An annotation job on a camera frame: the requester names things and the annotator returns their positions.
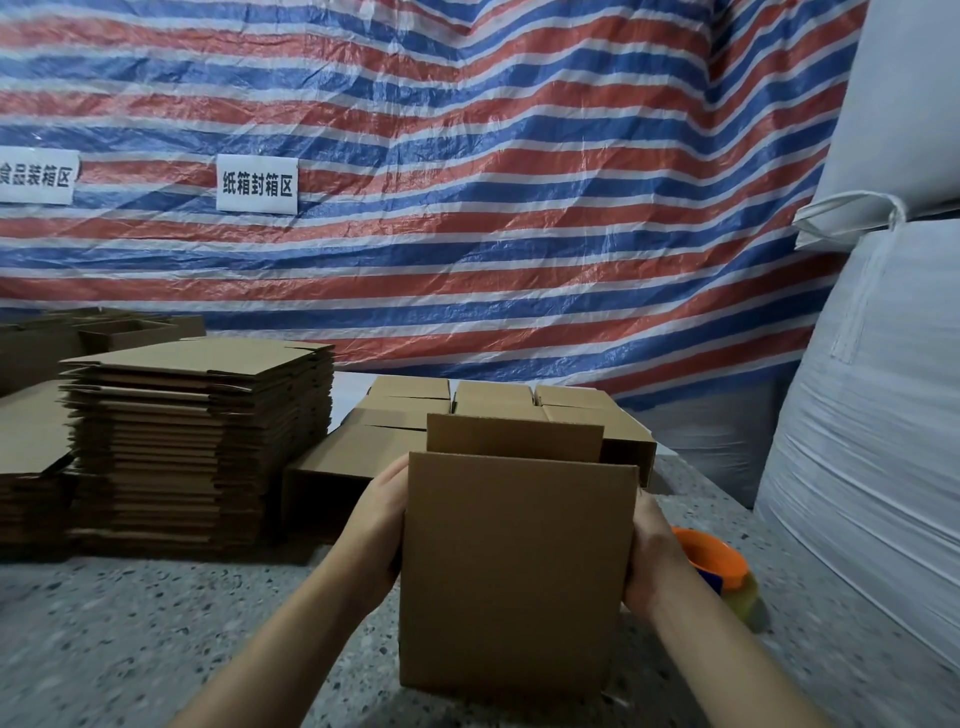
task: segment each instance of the white bulk bag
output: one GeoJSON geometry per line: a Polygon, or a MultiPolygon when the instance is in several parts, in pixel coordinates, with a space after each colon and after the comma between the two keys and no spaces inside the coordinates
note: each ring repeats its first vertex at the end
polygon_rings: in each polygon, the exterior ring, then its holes
{"type": "Polygon", "coordinates": [[[960,667],[960,220],[900,220],[853,250],[756,510],[960,667]]]}
{"type": "MultiPolygon", "coordinates": [[[[918,214],[960,198],[960,3],[871,0],[847,93],[813,197],[869,189],[903,198],[918,214]]],[[[861,196],[825,210],[797,247],[849,250],[859,234],[882,226],[888,207],[861,196]]]]}

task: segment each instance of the speckled gray countertop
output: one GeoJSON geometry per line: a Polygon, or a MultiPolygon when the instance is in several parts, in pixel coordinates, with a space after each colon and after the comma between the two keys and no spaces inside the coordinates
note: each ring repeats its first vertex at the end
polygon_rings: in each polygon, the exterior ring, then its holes
{"type": "MultiPolygon", "coordinates": [[[[769,616],[763,642],[838,724],[960,725],[960,681],[931,651],[680,458],[659,457],[657,472],[674,493],[660,496],[671,522],[746,556],[769,616]]],[[[0,723],[162,725],[308,571],[86,557],[0,566],[0,723]]],[[[394,589],[354,634],[304,725],[706,725],[656,638],[628,615],[594,701],[505,708],[405,690],[397,604],[394,589]]]]}

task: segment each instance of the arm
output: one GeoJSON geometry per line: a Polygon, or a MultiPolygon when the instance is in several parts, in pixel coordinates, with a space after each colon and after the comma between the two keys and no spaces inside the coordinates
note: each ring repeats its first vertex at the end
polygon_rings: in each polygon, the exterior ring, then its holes
{"type": "Polygon", "coordinates": [[[716,728],[822,728],[809,702],[686,560],[656,499],[640,493],[624,603],[647,619],[716,728]]]}
{"type": "Polygon", "coordinates": [[[396,581],[407,457],[364,491],[321,564],[168,728],[294,728],[360,622],[396,581]]]}

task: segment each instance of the hand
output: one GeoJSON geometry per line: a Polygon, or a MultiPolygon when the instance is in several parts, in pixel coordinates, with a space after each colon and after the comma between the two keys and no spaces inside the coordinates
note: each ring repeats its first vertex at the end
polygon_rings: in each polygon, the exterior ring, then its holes
{"type": "Polygon", "coordinates": [[[370,482],[324,559],[348,584],[359,619],[379,606],[399,573],[395,561],[407,507],[408,459],[399,457],[370,482]]]}
{"type": "Polygon", "coordinates": [[[623,603],[639,619],[649,620],[657,599],[677,574],[693,572],[657,499],[637,491],[634,506],[634,543],[630,552],[623,603]]]}

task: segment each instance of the bag strap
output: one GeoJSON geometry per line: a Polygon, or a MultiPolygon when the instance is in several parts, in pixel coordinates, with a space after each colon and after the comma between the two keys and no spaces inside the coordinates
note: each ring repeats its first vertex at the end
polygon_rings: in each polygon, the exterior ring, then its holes
{"type": "Polygon", "coordinates": [[[795,214],[793,217],[793,227],[830,243],[844,246],[850,245],[850,239],[844,239],[842,237],[837,237],[836,235],[822,231],[812,222],[812,218],[818,217],[819,215],[823,215],[827,212],[832,212],[835,209],[849,205],[851,202],[862,200],[868,197],[878,198],[890,203],[891,210],[890,215],[887,218],[887,225],[889,226],[890,230],[897,225],[905,223],[909,219],[910,211],[907,208],[906,203],[896,195],[888,195],[885,192],[872,192],[869,189],[855,189],[851,190],[850,192],[841,192],[836,195],[830,195],[829,197],[825,197],[823,200],[818,200],[815,203],[810,203],[809,205],[801,207],[799,210],[797,210],[797,214],[795,214]]]}

